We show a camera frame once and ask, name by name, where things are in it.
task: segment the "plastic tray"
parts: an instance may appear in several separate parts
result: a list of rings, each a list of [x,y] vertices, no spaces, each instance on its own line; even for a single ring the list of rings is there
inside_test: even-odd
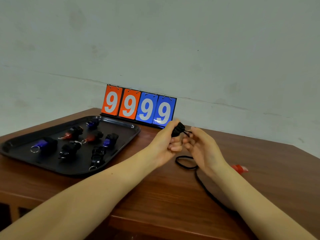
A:
[[[83,128],[83,134],[77,139],[77,141],[82,141],[86,138],[88,132],[86,122],[93,118],[100,120],[97,130],[102,131],[104,136],[101,140],[96,142],[87,142],[82,144],[82,147],[77,151],[74,159],[67,160],[58,158],[62,146],[69,143],[69,140],[58,140],[57,150],[50,155],[42,155],[41,153],[32,153],[30,151],[30,148],[43,137],[51,137],[57,140],[58,137],[64,136],[66,131],[74,126],[81,126]],[[101,171],[102,168],[118,154],[118,152],[120,152],[136,135],[139,134],[140,131],[141,128],[139,126],[128,122],[118,121],[103,116],[87,116],[12,138],[1,145],[0,153],[56,173],[68,176],[88,176]],[[113,149],[107,150],[106,155],[103,157],[104,163],[100,167],[89,171],[92,149],[94,146],[101,146],[107,134],[111,133],[119,135],[116,145]]]

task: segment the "paracord keychain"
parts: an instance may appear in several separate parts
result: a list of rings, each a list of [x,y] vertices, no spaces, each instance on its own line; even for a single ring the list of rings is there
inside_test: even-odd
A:
[[[103,164],[103,157],[106,154],[105,147],[95,146],[92,150],[91,165],[89,171],[98,168]]]
[[[58,137],[60,140],[71,139],[76,140],[79,135],[82,135],[83,128],[81,126],[70,128],[63,137]]]
[[[111,133],[106,136],[103,142],[103,146],[107,148],[113,148],[118,140],[119,136],[116,133]]]
[[[88,121],[88,122],[86,123],[88,129],[90,129],[90,130],[95,130],[95,129],[97,129],[97,127],[98,127],[99,124],[100,124],[100,121],[99,121],[98,119],[92,119],[92,120],[90,120],[90,121]]]
[[[186,127],[181,122],[179,122],[178,125],[176,127],[174,127],[172,134],[171,134],[171,137],[177,137],[182,132],[185,133],[188,137],[190,137],[190,136],[186,132],[192,133],[191,131],[187,131]]]
[[[31,147],[30,151],[37,153],[41,150],[42,153],[50,153],[57,149],[58,141],[50,137],[44,137]]]
[[[96,141],[103,137],[103,133],[99,130],[95,130],[91,133],[88,133],[87,138],[82,140],[81,143],[84,144],[86,142]]]
[[[81,148],[82,143],[79,141],[70,141],[61,148],[59,159],[72,158],[76,155],[77,151]]]

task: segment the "right hand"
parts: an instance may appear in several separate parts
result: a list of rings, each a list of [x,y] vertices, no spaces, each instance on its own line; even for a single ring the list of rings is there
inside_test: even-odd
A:
[[[218,172],[230,167],[211,136],[195,127],[191,127],[191,132],[190,137],[184,135],[182,142],[202,171],[214,179]]]

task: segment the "table surface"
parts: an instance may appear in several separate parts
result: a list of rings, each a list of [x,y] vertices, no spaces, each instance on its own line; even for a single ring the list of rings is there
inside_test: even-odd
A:
[[[93,108],[0,137],[0,142],[84,116]],[[108,166],[146,147],[158,129],[141,126]],[[320,160],[292,145],[206,130],[230,164],[271,202],[320,238]],[[0,202],[32,209],[81,179],[65,177],[0,155]],[[194,172],[169,161],[148,175],[112,211],[108,224],[167,239],[256,239],[239,216],[222,210],[196,182]]]

